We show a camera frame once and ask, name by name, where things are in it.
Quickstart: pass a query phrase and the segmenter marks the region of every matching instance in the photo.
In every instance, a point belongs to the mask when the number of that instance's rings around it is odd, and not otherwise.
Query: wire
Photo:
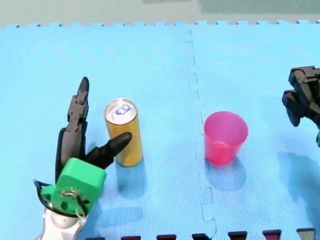
[[[33,183],[34,183],[34,185],[36,187],[36,193],[38,195],[38,198],[39,198],[40,202],[42,203],[42,205],[46,209],[49,209],[50,211],[52,211],[52,212],[54,212],[56,214],[65,216],[65,217],[78,218],[78,216],[76,214],[69,214],[69,213],[65,213],[65,212],[62,212],[62,211],[54,209],[53,207],[49,206],[49,204],[44,200],[43,196],[41,195],[42,187],[51,186],[51,184],[43,183],[43,182],[40,182],[40,181],[34,181]],[[83,216],[82,217],[85,218],[88,215],[87,206],[84,203],[84,201],[82,201],[82,199],[78,195],[76,195],[75,198],[77,200],[78,205],[82,208],[82,211],[83,211]]]

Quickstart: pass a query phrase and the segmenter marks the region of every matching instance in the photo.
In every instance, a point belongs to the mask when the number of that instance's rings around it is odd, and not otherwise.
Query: blue foam mat
[[[144,160],[107,169],[79,239],[247,231],[258,240],[280,229],[282,240],[298,240],[297,229],[319,229],[317,129],[292,127],[281,104],[292,67],[320,66],[319,24],[59,25],[0,30],[0,239],[42,232],[32,181],[54,181],[58,133],[83,76],[87,150],[108,140],[104,107],[124,97],[139,108]],[[204,160],[202,125],[221,110],[241,115],[249,138],[217,169]]]

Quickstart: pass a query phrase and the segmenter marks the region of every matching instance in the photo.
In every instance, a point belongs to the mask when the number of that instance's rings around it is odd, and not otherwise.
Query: yellow can
[[[132,134],[131,141],[115,157],[115,160],[124,167],[132,167],[140,163],[144,154],[138,109],[135,104],[128,99],[117,98],[105,107],[104,119],[110,139],[125,132]]]

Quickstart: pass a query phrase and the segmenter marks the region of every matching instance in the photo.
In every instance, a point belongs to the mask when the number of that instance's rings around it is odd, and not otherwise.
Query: green 3d-printed part
[[[46,186],[41,190],[44,199],[52,203],[52,207],[66,214],[83,215],[76,196],[79,196],[89,213],[98,200],[106,172],[77,158],[70,158],[64,166],[56,185]]]

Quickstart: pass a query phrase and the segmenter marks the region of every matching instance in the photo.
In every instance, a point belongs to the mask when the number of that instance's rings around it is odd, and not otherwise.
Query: floor
[[[197,20],[209,23],[320,20],[320,1],[316,0],[11,0],[1,1],[0,10],[0,28],[7,24],[44,26],[50,22],[110,25],[155,21],[172,24]]]

